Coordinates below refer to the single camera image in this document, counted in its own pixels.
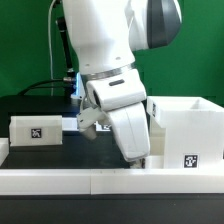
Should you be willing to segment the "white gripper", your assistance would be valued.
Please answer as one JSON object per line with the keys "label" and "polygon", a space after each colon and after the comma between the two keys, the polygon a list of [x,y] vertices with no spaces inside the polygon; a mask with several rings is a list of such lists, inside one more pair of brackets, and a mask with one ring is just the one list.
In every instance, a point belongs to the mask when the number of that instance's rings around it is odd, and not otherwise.
{"label": "white gripper", "polygon": [[[89,100],[109,121],[124,159],[131,162],[147,157],[150,141],[142,103],[146,91],[138,71],[131,69],[110,78],[91,80],[86,83],[86,88]],[[136,161],[135,168],[144,169],[145,161]]]}

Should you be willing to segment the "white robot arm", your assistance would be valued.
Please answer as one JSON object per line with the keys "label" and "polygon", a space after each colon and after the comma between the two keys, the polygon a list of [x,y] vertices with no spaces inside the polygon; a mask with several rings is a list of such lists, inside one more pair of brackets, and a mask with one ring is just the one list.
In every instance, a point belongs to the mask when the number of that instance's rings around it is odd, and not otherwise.
{"label": "white robot arm", "polygon": [[182,24],[178,0],[62,2],[88,105],[77,116],[79,131],[94,139],[94,124],[108,125],[126,161],[147,157],[147,94],[133,53],[173,41]]}

